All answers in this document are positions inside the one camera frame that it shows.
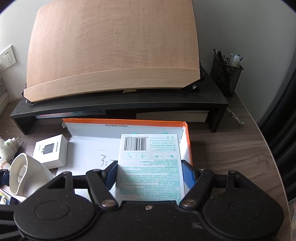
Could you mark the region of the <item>white pill bottle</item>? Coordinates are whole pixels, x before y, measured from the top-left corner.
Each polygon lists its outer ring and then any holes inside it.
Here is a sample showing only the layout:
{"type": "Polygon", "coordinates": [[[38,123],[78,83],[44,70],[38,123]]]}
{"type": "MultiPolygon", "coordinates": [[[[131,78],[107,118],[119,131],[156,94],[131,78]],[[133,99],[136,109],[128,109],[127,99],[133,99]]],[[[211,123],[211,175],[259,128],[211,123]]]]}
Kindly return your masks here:
{"type": "Polygon", "coordinates": [[[10,170],[11,164],[4,159],[0,159],[0,169],[1,170],[10,170]]]}

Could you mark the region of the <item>white plug-in diffuser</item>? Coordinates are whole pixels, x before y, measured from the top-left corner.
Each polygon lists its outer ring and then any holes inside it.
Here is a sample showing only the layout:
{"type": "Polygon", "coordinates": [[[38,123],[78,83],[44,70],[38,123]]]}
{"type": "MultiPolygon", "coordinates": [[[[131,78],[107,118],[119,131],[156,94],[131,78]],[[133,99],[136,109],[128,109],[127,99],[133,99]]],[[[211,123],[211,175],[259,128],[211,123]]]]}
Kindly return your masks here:
{"type": "Polygon", "coordinates": [[[10,191],[13,195],[28,198],[53,178],[51,171],[43,164],[20,153],[10,167],[10,191]]]}

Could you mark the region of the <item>blue tin box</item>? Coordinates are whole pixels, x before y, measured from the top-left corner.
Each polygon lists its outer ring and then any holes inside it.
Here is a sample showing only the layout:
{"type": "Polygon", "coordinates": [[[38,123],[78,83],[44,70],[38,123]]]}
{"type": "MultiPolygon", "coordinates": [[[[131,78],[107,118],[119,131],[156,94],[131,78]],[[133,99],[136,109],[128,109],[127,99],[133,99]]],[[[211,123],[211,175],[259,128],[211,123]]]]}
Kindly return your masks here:
{"type": "Polygon", "coordinates": [[[4,190],[0,190],[0,205],[18,205],[20,202],[4,190]]]}

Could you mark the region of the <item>white diffuser with bottle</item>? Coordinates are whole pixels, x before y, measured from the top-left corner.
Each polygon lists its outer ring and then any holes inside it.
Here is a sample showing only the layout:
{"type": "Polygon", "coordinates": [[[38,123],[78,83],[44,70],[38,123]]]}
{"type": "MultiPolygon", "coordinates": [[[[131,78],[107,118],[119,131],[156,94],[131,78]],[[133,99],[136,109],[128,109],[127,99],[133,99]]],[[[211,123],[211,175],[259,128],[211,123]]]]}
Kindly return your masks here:
{"type": "Polygon", "coordinates": [[[6,141],[1,138],[0,139],[0,156],[1,159],[11,163],[15,155],[20,147],[21,139],[20,137],[16,138],[8,138],[6,141]]]}

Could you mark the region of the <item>white charger retail box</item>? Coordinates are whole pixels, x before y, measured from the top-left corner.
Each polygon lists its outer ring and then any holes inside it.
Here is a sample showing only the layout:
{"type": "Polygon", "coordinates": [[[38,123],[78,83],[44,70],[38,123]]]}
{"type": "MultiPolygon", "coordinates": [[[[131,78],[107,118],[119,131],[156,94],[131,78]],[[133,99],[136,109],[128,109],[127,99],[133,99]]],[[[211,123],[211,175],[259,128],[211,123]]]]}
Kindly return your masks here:
{"type": "Polygon", "coordinates": [[[36,142],[33,158],[48,169],[66,166],[68,141],[62,135],[36,142]]]}

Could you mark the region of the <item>teal white carton box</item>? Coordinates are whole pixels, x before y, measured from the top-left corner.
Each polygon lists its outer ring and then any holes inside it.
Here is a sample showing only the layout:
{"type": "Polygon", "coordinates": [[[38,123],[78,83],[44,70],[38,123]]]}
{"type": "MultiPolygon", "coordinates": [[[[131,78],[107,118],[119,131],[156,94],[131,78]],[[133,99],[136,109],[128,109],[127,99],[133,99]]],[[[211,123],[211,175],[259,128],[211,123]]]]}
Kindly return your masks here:
{"type": "Polygon", "coordinates": [[[177,134],[123,134],[115,198],[123,201],[175,201],[185,196],[177,134]]]}

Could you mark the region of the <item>stack of books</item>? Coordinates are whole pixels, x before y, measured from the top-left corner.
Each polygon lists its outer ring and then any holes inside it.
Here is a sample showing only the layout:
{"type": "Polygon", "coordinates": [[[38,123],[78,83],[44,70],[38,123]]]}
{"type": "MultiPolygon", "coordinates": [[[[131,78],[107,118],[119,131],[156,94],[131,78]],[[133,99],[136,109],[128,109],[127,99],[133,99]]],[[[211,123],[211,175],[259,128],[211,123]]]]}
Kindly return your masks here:
{"type": "Polygon", "coordinates": [[[10,95],[6,88],[3,78],[0,80],[0,114],[10,102],[10,95]]]}

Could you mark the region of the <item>orange white box lid tray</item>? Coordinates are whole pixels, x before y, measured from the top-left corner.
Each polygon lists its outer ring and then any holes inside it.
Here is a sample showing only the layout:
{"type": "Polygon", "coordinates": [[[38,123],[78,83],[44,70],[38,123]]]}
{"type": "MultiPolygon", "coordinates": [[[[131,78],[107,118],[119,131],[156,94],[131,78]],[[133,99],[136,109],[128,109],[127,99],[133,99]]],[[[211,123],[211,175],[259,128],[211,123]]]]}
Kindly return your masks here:
{"type": "MultiPolygon", "coordinates": [[[[93,169],[106,169],[118,161],[123,134],[177,134],[181,161],[192,162],[188,126],[180,121],[66,119],[63,121],[71,138],[67,149],[67,164],[58,173],[70,171],[84,175],[93,169]]],[[[111,186],[115,197],[115,183],[111,186]]]]}

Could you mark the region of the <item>pen on table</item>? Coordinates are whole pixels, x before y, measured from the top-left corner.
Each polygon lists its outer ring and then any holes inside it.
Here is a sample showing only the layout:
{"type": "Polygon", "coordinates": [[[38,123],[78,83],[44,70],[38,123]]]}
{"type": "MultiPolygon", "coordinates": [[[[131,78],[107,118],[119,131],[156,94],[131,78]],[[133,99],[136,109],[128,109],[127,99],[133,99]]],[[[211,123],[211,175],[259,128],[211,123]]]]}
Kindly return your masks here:
{"type": "Polygon", "coordinates": [[[234,118],[238,122],[240,126],[244,126],[244,122],[240,120],[237,114],[235,114],[233,111],[231,111],[229,108],[226,109],[227,113],[229,113],[230,116],[234,118]]]}

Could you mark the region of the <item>book under riser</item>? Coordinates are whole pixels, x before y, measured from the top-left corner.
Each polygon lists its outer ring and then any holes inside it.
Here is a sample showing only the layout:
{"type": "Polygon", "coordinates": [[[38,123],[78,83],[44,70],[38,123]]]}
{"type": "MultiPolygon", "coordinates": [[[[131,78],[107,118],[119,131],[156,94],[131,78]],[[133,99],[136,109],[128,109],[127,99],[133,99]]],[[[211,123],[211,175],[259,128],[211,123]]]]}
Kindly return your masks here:
{"type": "Polygon", "coordinates": [[[44,118],[73,118],[74,116],[90,116],[90,115],[105,115],[104,110],[88,110],[88,111],[72,111],[66,113],[51,113],[51,114],[40,114],[36,115],[36,119],[44,118]]]}

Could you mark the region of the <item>black monitor riser shelf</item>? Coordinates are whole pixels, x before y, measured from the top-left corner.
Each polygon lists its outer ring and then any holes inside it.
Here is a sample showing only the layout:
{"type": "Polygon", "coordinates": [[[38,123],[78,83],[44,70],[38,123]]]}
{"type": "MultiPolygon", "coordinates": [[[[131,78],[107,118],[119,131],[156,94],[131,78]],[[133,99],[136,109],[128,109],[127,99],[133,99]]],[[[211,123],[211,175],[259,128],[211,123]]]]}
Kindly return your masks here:
{"type": "Polygon", "coordinates": [[[182,89],[145,89],[124,93],[111,91],[61,97],[53,100],[30,102],[22,98],[10,117],[27,135],[37,116],[86,111],[106,118],[135,118],[137,113],[157,111],[206,111],[205,122],[215,132],[222,120],[228,101],[217,85],[201,71],[201,79],[182,89]]]}

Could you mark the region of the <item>black mesh pen holder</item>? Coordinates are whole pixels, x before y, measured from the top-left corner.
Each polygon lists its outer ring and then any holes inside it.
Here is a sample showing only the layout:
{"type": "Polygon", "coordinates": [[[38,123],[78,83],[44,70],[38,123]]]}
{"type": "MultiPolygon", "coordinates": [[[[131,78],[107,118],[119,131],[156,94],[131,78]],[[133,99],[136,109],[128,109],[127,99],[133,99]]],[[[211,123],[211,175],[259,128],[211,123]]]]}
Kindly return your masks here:
{"type": "Polygon", "coordinates": [[[244,70],[242,62],[244,58],[239,54],[222,55],[220,50],[213,49],[214,59],[210,77],[218,86],[225,98],[232,98],[238,84],[241,72],[244,70]]]}

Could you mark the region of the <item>wooden book stand board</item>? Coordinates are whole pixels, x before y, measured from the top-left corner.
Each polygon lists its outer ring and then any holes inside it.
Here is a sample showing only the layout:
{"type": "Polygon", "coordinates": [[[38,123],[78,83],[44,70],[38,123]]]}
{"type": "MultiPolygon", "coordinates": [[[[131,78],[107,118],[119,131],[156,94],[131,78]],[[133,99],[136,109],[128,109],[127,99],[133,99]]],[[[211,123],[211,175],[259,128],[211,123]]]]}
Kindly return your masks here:
{"type": "Polygon", "coordinates": [[[199,78],[191,1],[53,1],[36,14],[23,96],[183,88],[199,78]]]}

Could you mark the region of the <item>white wall socket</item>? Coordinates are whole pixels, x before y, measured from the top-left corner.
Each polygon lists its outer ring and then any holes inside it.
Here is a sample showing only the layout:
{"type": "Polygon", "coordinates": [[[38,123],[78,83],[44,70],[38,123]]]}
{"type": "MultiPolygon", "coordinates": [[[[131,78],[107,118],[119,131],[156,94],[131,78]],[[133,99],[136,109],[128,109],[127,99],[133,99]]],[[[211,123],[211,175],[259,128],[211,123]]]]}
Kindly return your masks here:
{"type": "Polygon", "coordinates": [[[13,66],[17,63],[13,45],[10,45],[6,50],[1,53],[1,71],[13,66]]]}

